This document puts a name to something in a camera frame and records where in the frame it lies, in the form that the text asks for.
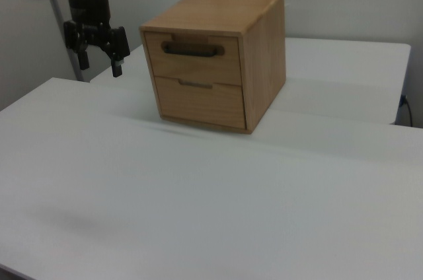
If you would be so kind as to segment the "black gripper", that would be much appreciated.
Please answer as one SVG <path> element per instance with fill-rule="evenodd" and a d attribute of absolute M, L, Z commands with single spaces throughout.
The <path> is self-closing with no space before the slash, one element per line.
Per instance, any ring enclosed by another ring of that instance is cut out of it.
<path fill-rule="evenodd" d="M 78 57 L 80 70 L 89 68 L 87 46 L 104 50 L 111 61 L 113 77 L 122 75 L 122 64 L 130 55 L 123 26 L 110 27 L 108 0 L 68 0 L 71 20 L 64 22 L 65 45 Z"/>

